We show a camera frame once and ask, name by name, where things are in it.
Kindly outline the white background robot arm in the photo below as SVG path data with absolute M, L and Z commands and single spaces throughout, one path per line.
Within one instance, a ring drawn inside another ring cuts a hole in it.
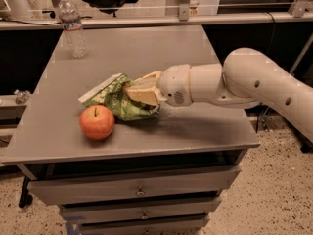
M 41 19 L 39 0 L 0 0 L 0 17 L 13 19 Z

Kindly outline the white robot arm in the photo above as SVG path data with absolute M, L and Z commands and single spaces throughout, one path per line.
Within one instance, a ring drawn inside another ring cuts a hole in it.
M 250 48 L 231 52 L 222 64 L 184 64 L 154 71 L 125 92 L 134 101 L 154 106 L 206 102 L 246 109 L 263 103 L 313 141 L 313 88 Z

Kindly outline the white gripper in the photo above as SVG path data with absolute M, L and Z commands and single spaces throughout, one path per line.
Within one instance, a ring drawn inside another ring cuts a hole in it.
M 173 107 L 190 106 L 190 68 L 188 64 L 172 66 L 164 72 L 156 70 L 135 80 L 137 84 L 157 84 L 160 90 L 155 86 L 131 86 L 125 91 L 131 100 L 152 106 L 164 101 Z

